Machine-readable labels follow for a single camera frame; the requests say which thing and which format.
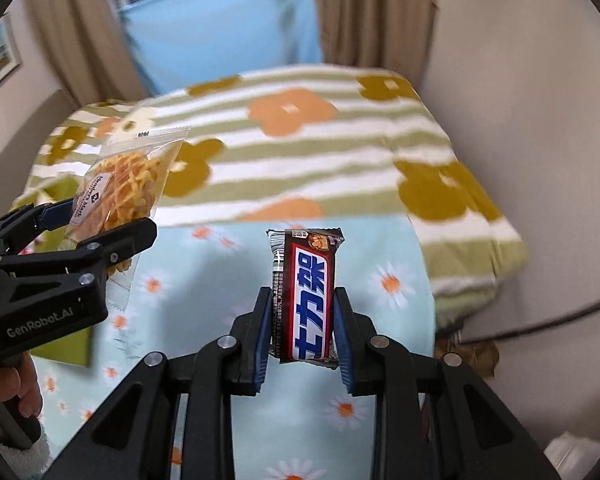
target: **cable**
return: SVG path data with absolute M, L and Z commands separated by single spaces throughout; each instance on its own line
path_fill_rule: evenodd
M 587 316 L 591 316 L 592 314 L 596 314 L 600 312 L 600 300 L 597 300 L 594 303 L 590 303 L 587 306 L 584 306 L 571 314 L 567 314 L 566 316 L 557 317 L 556 319 L 552 319 L 551 321 L 545 321 L 544 323 L 539 323 L 536 325 L 531 325 L 526 328 L 520 328 L 517 330 L 510 330 L 508 332 L 501 332 L 499 334 L 495 334 L 488 337 L 481 337 L 478 339 L 469 339 L 469 341 L 460 341 L 462 345 L 472 345 L 477 343 L 486 343 L 489 341 L 506 341 L 509 339 L 515 339 L 521 337 L 523 335 L 535 334 L 537 332 L 544 332 L 544 330 L 549 330 L 551 328 L 557 328 L 562 325 L 566 325 L 582 319 Z

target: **blue gripper pad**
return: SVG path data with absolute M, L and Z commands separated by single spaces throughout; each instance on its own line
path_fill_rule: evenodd
M 344 323 L 344 315 L 342 307 L 338 300 L 338 295 L 333 295 L 333 336 L 336 339 L 336 348 L 338 350 L 338 365 L 340 366 L 340 376 L 342 384 L 345 385 L 347 391 L 352 393 L 355 384 L 353 375 L 353 355 L 351 352 L 351 344 L 347 337 L 347 329 Z
M 264 314 L 262 316 L 262 322 L 260 325 L 260 331 L 258 332 L 258 343 L 254 355 L 255 359 L 255 370 L 253 375 L 253 382 L 256 386 L 256 391 L 260 392 L 260 387 L 264 382 L 267 374 L 267 362 L 269 361 L 269 344 L 271 341 L 271 313 L 273 309 L 273 295 L 269 294 L 267 299 L 267 306 L 265 307 Z
M 45 231 L 53 231 L 69 223 L 74 208 L 74 199 L 70 198 L 47 205 L 36 218 L 38 227 Z

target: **bed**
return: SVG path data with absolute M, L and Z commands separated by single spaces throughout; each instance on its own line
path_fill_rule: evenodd
M 113 301 L 107 322 L 72 343 L 90 367 L 36 361 L 55 454 L 142 355 L 196 351 L 252 308 L 270 283 L 267 228 L 341 227 L 336 284 L 380 332 L 421 354 L 432 353 L 436 326 L 484 306 L 525 260 L 411 85 L 383 70 L 289 66 L 84 107 L 51 133 L 16 205 L 73 196 L 112 138 L 183 129 L 158 239 L 128 301 Z M 53 232 L 30 249 L 61 239 Z M 261 396 L 235 402 L 238 476 L 366 478 L 372 399 L 347 397 L 324 368 L 271 365 L 267 375 Z M 256 454 L 254 432 L 265 443 Z

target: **candy bar wrapper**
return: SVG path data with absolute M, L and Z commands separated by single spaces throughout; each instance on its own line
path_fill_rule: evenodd
M 336 367 L 333 286 L 342 231 L 269 230 L 267 235 L 273 252 L 272 355 L 281 363 Z

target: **blue window shade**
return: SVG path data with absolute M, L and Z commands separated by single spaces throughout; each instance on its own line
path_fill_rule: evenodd
M 121 10 L 147 89 L 322 62 L 314 0 L 143 0 Z

